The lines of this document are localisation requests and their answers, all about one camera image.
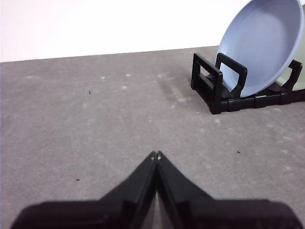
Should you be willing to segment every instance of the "plate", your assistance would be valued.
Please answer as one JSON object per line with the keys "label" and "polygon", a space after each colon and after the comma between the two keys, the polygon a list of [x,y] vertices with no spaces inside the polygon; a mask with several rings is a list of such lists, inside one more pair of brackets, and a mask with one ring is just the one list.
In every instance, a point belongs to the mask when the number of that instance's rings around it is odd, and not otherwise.
{"label": "plate", "polygon": [[[294,59],[296,61],[301,62],[302,64],[305,64],[305,34],[304,34],[304,32],[303,32],[303,38],[301,41],[301,45],[300,45]],[[291,74],[291,69],[287,69],[282,74],[282,76],[276,80],[276,82],[281,86],[284,85],[284,83],[286,83],[286,81],[289,79],[290,74]],[[303,67],[301,74],[299,76],[299,79],[296,82],[293,90],[298,91],[298,90],[303,90],[303,89],[305,89],[305,67]]]}
{"label": "plate", "polygon": [[[248,69],[241,97],[253,95],[274,83],[298,50],[304,27],[299,0],[252,0],[229,25],[218,52]],[[238,74],[224,64],[224,85],[232,91]]]}

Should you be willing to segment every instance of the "white wall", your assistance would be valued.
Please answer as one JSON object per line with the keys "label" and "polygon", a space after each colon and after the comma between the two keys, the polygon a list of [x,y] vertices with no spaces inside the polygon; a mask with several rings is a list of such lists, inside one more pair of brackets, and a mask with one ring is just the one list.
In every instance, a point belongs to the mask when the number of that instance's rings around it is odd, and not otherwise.
{"label": "white wall", "polygon": [[247,2],[1,0],[0,61],[218,45]]}

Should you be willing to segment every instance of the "black dish rack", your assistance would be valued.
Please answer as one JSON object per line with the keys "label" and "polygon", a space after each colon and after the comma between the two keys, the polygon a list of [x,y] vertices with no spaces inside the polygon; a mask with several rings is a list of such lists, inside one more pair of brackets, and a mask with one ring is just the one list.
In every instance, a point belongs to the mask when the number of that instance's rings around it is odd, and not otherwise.
{"label": "black dish rack", "polygon": [[[237,85],[231,92],[223,85],[223,73],[219,70],[222,63],[239,74]],[[201,73],[201,66],[209,73],[208,76]],[[215,66],[201,55],[194,53],[191,88],[204,99],[214,115],[221,112],[305,101],[305,89],[293,91],[301,73],[302,64],[293,60],[289,68],[292,72],[283,86],[273,83],[257,94],[240,97],[247,78],[246,67],[223,53],[217,54]]]}

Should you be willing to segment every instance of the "blue plate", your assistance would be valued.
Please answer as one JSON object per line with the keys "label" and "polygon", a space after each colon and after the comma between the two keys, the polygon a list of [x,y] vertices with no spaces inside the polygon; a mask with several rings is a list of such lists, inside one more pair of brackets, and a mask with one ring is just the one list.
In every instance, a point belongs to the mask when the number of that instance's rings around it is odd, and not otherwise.
{"label": "blue plate", "polygon": [[[241,97],[267,88],[286,70],[301,42],[304,14],[299,0],[252,0],[231,22],[218,52],[248,69]],[[237,85],[238,74],[222,64],[224,85]]]}

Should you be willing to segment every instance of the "gray carpet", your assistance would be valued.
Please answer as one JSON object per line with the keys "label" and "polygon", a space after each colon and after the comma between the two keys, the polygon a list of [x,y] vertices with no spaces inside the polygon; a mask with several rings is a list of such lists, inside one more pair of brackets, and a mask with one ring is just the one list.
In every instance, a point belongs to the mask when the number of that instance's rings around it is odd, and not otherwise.
{"label": "gray carpet", "polygon": [[305,223],[305,103],[210,114],[190,80],[193,52],[216,50],[2,63],[1,228],[30,204],[100,198],[152,150],[215,198],[283,201]]}

